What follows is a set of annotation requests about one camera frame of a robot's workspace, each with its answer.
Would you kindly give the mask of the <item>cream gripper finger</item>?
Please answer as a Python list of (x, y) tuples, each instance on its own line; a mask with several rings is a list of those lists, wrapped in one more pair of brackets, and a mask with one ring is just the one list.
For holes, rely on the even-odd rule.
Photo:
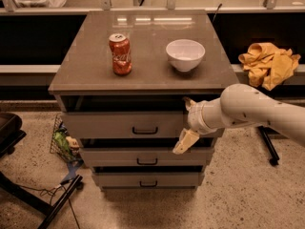
[(193, 130), (183, 129), (177, 143), (173, 148), (173, 153), (181, 155), (187, 152), (199, 139), (199, 134)]
[(195, 101), (193, 101), (192, 99), (190, 99), (187, 96), (184, 96), (183, 100), (185, 102), (185, 108), (187, 111), (195, 104)]

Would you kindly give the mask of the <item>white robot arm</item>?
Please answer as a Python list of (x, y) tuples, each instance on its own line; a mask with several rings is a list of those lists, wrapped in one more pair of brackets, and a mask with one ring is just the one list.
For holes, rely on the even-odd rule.
[(189, 128), (182, 130), (174, 154), (185, 153), (202, 135), (218, 129), (260, 125), (305, 146), (305, 108), (276, 101), (249, 85), (233, 84), (211, 101), (184, 101)]

